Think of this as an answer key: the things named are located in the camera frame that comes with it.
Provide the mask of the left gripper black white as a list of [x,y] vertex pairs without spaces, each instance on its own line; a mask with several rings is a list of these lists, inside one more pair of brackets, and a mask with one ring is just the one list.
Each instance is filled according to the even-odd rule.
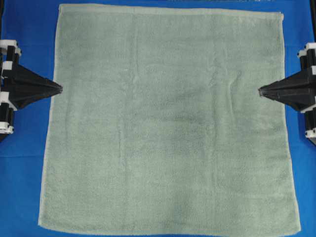
[[[21,49],[16,40],[0,41],[0,140],[14,132],[14,112],[31,103],[62,93],[62,86],[18,64]],[[56,90],[23,95],[15,86],[41,86]]]

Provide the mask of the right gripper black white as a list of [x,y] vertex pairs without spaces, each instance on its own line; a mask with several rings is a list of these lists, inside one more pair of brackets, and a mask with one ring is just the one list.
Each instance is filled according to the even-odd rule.
[[[304,114],[305,137],[316,145],[316,43],[307,43],[298,52],[301,71],[264,85],[259,95],[278,101]],[[309,90],[279,90],[308,88]]]

